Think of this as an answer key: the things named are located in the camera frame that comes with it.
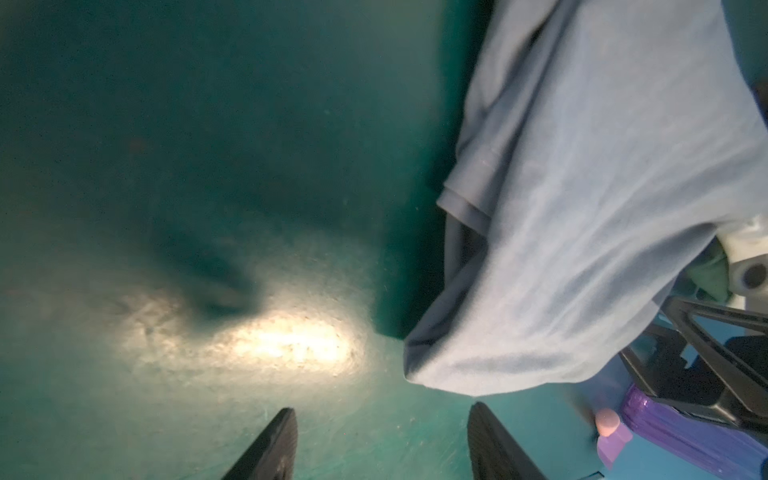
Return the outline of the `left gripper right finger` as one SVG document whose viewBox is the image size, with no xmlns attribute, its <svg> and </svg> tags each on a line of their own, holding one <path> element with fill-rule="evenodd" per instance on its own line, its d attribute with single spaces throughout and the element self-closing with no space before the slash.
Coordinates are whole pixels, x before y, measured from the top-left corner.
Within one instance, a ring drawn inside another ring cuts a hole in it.
<svg viewBox="0 0 768 480">
<path fill-rule="evenodd" d="M 474 480 L 546 480 L 500 420 L 482 402 L 470 408 L 467 441 Z"/>
</svg>

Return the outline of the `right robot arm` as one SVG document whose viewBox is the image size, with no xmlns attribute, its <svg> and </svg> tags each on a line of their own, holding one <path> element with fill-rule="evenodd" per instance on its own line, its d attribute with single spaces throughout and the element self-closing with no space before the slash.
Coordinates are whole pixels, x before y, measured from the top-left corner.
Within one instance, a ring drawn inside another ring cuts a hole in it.
<svg viewBox="0 0 768 480">
<path fill-rule="evenodd" d="M 620 358 L 652 400 L 699 421 L 767 433 L 767 219 L 758 216 L 718 239 L 729 262 L 729 288 L 743 308 L 682 297 L 667 299 L 665 326 L 644 336 L 655 351 L 642 359 L 631 348 Z"/>
</svg>

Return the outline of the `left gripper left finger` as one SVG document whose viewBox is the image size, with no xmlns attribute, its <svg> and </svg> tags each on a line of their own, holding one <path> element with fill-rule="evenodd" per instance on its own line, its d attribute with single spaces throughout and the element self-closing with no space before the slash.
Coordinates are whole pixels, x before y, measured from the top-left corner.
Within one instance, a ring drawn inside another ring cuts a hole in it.
<svg viewBox="0 0 768 480">
<path fill-rule="evenodd" d="M 296 411 L 281 409 L 222 480 L 291 480 L 298 439 Z"/>
</svg>

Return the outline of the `folded dark green shirt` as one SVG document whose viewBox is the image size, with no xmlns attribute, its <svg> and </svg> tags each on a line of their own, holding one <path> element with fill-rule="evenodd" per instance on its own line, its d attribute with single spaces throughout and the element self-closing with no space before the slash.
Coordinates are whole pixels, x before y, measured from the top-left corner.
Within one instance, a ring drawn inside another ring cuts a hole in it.
<svg viewBox="0 0 768 480">
<path fill-rule="evenodd" d="M 684 269 L 694 288 L 697 300 L 726 304 L 731 291 L 729 262 L 726 252 L 717 238 Z"/>
</svg>

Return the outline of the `grey t shirt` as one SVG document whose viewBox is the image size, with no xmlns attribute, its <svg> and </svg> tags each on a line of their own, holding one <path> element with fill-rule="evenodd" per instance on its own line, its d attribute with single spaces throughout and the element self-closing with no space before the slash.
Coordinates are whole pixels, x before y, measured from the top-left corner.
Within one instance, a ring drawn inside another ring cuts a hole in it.
<svg viewBox="0 0 768 480">
<path fill-rule="evenodd" d="M 718 1 L 498 1 L 464 102 L 445 287 L 404 375 L 472 397 L 596 375 L 726 226 L 767 129 Z"/>
</svg>

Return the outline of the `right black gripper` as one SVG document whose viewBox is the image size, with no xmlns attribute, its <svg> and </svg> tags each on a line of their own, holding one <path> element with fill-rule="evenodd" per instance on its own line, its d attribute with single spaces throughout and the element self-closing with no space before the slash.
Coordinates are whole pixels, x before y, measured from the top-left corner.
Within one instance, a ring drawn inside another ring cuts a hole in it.
<svg viewBox="0 0 768 480">
<path fill-rule="evenodd" d="M 635 385 L 689 418 L 733 429 L 765 429 L 767 316 L 681 297 L 668 298 L 661 313 L 672 326 L 652 323 L 645 329 L 643 335 L 655 343 L 648 359 L 629 347 L 620 352 Z M 753 333 L 721 343 L 698 318 Z"/>
</svg>

